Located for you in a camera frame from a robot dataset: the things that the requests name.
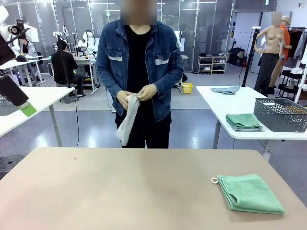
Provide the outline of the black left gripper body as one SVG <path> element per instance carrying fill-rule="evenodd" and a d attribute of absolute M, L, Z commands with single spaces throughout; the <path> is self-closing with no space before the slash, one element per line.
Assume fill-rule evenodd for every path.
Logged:
<path fill-rule="evenodd" d="M 14 52 L 11 50 L 5 39 L 0 36 L 0 65 L 3 65 L 14 58 Z"/>

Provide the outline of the person's right hand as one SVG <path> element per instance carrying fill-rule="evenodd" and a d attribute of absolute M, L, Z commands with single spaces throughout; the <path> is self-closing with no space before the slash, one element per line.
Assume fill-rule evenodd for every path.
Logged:
<path fill-rule="evenodd" d="M 116 95 L 117 100 L 120 102 L 122 107 L 127 110 L 128 109 L 128 96 L 133 95 L 133 93 L 128 91 L 119 91 Z"/>

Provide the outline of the person's left hand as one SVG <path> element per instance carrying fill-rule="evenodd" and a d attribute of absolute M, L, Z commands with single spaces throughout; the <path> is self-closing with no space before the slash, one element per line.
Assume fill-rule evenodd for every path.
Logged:
<path fill-rule="evenodd" d="M 157 91 L 155 84 L 148 84 L 138 92 L 137 97 L 140 101 L 144 102 L 154 97 L 157 94 Z"/>

